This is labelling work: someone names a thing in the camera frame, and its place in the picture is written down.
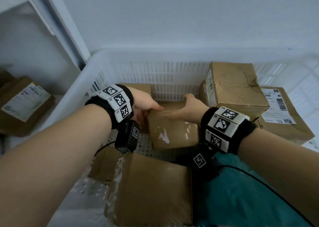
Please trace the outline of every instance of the wristband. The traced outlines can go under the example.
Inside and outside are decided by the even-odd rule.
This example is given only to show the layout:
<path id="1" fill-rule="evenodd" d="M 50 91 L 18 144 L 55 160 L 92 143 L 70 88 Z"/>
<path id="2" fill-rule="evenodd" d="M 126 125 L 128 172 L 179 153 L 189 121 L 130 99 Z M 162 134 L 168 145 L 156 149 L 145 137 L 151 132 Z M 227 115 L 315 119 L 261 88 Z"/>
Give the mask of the wristband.
<path id="1" fill-rule="evenodd" d="M 112 129 L 117 129 L 121 122 L 133 117 L 134 98 L 131 91 L 120 84 L 113 84 L 103 90 L 94 92 L 85 105 L 96 104 L 110 115 Z"/>
<path id="2" fill-rule="evenodd" d="M 242 139 L 251 134 L 256 125 L 242 113 L 226 107 L 213 107 L 202 117 L 201 128 L 205 130 L 205 140 L 218 151 L 237 155 Z"/>

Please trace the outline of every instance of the black cable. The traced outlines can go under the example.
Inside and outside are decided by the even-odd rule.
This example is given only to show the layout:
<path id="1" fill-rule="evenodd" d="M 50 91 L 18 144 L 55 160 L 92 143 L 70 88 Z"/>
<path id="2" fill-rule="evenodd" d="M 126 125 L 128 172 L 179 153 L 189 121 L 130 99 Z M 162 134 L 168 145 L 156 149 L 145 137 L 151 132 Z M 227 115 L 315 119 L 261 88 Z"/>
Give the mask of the black cable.
<path id="1" fill-rule="evenodd" d="M 268 188 L 270 191 L 272 191 L 274 194 L 277 195 L 277 197 L 279 197 L 282 201 L 284 201 L 289 207 L 291 207 L 297 214 L 299 214 L 300 217 L 302 217 L 310 226 L 315 227 L 313 225 L 313 223 L 311 223 L 301 212 L 299 212 L 299 210 L 297 210 L 294 206 L 292 206 L 287 200 L 285 200 L 279 193 L 277 193 L 274 189 L 272 189 L 269 185 L 265 184 L 262 180 L 259 180 L 257 177 L 249 174 L 248 172 L 238 168 L 238 167 L 234 167 L 231 165 L 221 165 L 218 166 L 218 169 L 222 169 L 224 167 L 229 167 L 229 168 L 233 168 L 236 169 L 238 171 L 241 171 L 243 173 L 245 173 L 246 175 L 252 177 L 253 179 L 255 179 L 256 181 L 260 182 L 262 185 L 264 185 L 266 188 Z"/>
<path id="2" fill-rule="evenodd" d="M 114 143 L 115 141 L 112 141 L 110 143 L 107 143 L 105 146 L 102 146 L 100 149 L 98 149 L 98 151 L 94 154 L 94 156 L 96 156 L 96 154 L 98 154 L 101 150 L 103 150 L 104 148 L 106 148 L 107 146 L 109 146 L 110 144 Z"/>

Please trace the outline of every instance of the white plastic basket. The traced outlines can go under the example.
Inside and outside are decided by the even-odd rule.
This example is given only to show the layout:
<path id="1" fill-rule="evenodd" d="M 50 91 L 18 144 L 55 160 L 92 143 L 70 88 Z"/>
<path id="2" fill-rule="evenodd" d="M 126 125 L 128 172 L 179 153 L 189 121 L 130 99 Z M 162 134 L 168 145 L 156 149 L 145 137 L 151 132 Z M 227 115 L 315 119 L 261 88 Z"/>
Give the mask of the white plastic basket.
<path id="1" fill-rule="evenodd" d="M 284 87 L 299 114 L 319 134 L 316 122 L 319 119 L 319 57 L 308 55 L 293 60 L 260 62 L 253 52 L 219 54 L 202 52 L 109 52 L 99 51 L 88 61 L 86 67 L 59 102 L 42 129 L 65 118 L 83 107 L 91 92 L 114 83 L 151 83 L 155 100 L 182 100 L 184 94 L 198 94 L 199 85 L 206 78 L 211 61 L 250 62 L 256 69 L 260 85 Z M 308 145 L 317 150 L 316 143 Z M 139 137 L 137 152 L 159 159 L 152 151 L 147 134 Z M 107 188 L 86 177 L 77 181 L 49 226 L 105 226 L 103 197 Z"/>

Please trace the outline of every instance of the teal fabric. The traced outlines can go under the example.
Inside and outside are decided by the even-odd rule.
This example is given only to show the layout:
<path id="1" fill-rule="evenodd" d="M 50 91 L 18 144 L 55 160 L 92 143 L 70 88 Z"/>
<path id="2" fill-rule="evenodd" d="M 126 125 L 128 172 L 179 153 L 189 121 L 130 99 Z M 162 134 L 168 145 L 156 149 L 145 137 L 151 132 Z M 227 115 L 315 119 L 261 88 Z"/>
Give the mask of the teal fabric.
<path id="1" fill-rule="evenodd" d="M 220 153 L 216 156 L 222 165 L 238 167 L 265 182 L 239 157 Z M 238 170 L 224 168 L 219 177 L 201 184 L 201 191 L 193 193 L 198 214 L 196 226 L 309 226 L 269 189 Z"/>

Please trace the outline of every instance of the forearm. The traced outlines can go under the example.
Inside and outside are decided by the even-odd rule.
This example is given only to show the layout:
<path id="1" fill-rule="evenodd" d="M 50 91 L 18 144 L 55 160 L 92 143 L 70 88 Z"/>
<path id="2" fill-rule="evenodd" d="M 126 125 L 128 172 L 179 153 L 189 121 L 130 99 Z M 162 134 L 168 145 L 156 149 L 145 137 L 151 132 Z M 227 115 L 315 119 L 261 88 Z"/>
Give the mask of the forearm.
<path id="1" fill-rule="evenodd" d="M 319 153 L 257 128 L 242 140 L 238 156 L 319 224 Z"/>
<path id="2" fill-rule="evenodd" d="M 110 131 L 108 113 L 90 104 L 5 154 L 0 225 L 46 226 Z"/>

